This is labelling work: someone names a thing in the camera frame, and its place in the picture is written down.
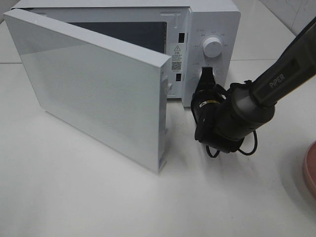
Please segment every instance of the qr code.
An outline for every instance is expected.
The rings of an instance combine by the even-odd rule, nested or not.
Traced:
[[[173,71],[181,70],[181,64],[182,64],[182,62],[172,62],[171,70],[173,70]]]

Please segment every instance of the white table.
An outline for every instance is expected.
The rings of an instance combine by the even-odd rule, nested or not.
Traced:
[[[227,84],[255,79],[294,38],[260,2],[237,4],[243,18]],[[315,79],[277,104],[251,157],[210,159],[190,110],[170,101],[168,161],[156,175],[41,109],[23,65],[8,64],[19,61],[4,24],[2,37],[0,236],[315,236],[316,201],[301,174],[316,137]]]

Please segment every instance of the white knob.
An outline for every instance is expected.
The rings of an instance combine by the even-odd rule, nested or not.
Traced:
[[[209,58],[215,58],[222,52],[222,40],[216,36],[207,38],[203,43],[204,54]]]

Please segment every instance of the pink plate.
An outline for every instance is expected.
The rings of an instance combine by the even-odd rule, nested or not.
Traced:
[[[316,199],[316,142],[308,148],[303,164],[305,183]]]

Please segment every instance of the warning label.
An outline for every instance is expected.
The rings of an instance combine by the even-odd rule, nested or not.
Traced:
[[[172,43],[169,48],[171,54],[171,70],[181,72],[186,46],[183,43]]]

